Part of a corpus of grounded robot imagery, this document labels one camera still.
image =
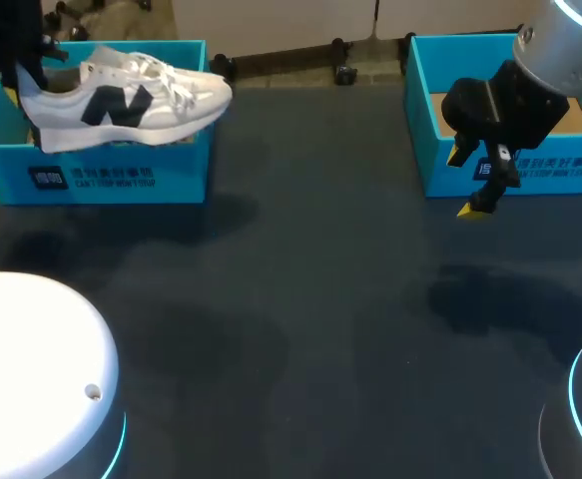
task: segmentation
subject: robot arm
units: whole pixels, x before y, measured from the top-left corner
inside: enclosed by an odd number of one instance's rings
[[[521,186],[514,161],[535,149],[568,112],[568,97],[582,97],[582,0],[551,0],[514,41],[487,82],[457,80],[441,110],[457,132],[448,166],[461,167],[483,141],[492,168],[460,215],[494,213],[507,188]]]

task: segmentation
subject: new balance logo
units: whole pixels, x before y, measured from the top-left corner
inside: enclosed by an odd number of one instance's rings
[[[151,107],[151,102],[153,96],[142,85],[128,107],[122,88],[108,85],[98,87],[82,115],[82,121],[97,127],[108,113],[113,125],[137,128]]]

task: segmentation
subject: cardboard box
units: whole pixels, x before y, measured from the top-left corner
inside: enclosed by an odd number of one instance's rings
[[[441,116],[441,101],[455,80],[488,80],[512,59],[514,34],[414,37],[406,72],[404,108],[427,197],[466,197],[487,178],[483,143],[460,168],[446,165],[454,132]],[[521,151],[520,189],[507,195],[582,194],[582,100],[536,150]]]
[[[77,66],[99,43],[67,42],[65,67]],[[102,42],[144,52],[175,67],[208,70],[203,41]],[[47,62],[62,68],[63,64]],[[0,86],[0,204],[111,205],[202,203],[206,194],[210,126],[160,147],[131,143],[46,155],[28,142],[30,124]]]

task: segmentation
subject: sneaker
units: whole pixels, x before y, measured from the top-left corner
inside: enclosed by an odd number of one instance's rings
[[[136,68],[125,55],[99,47],[77,69],[47,70],[47,90],[17,67],[20,104],[43,152],[173,143],[214,122],[231,102],[231,87],[218,75],[159,61]]]

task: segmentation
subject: dark table surface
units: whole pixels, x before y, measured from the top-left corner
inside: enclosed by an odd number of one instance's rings
[[[582,197],[458,221],[423,198],[401,95],[238,91],[203,209],[0,208],[0,269],[109,322],[130,479],[543,477]]]

